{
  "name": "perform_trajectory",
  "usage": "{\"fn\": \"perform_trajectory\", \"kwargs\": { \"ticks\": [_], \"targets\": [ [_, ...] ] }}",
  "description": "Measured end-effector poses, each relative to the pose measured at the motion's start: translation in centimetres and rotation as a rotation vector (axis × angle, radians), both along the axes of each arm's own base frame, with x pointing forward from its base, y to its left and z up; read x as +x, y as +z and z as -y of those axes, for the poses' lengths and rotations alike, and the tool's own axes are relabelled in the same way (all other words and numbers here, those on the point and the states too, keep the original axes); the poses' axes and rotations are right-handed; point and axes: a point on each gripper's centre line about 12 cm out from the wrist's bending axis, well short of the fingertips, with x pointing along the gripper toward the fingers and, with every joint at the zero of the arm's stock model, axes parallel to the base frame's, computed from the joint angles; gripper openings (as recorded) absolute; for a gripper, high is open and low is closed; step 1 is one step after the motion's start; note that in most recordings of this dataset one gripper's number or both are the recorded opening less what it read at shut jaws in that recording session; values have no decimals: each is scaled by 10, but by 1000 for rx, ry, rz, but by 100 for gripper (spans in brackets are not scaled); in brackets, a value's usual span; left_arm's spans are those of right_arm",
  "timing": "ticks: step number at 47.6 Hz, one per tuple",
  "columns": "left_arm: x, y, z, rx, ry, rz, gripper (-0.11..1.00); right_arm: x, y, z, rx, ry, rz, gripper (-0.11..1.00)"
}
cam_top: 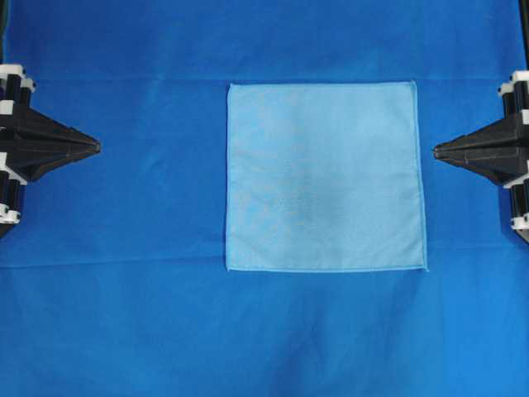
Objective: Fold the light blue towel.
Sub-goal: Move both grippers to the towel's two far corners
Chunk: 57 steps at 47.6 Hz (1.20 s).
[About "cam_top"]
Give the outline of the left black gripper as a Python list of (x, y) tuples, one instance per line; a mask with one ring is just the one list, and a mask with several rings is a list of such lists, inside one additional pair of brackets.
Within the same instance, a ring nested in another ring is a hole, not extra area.
[[(1, 237), (21, 221), (28, 183), (101, 150), (91, 136), (29, 108), (35, 89), (22, 65), (1, 64)], [(18, 142), (17, 134), (57, 142)]]

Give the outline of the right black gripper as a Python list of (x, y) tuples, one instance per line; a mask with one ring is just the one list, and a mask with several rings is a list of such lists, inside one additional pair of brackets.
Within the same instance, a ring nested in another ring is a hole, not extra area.
[[(437, 160), (481, 175), (509, 191), (512, 231), (528, 242), (528, 70), (498, 88), (504, 118), (434, 147)], [(459, 151), (515, 147), (516, 151)]]

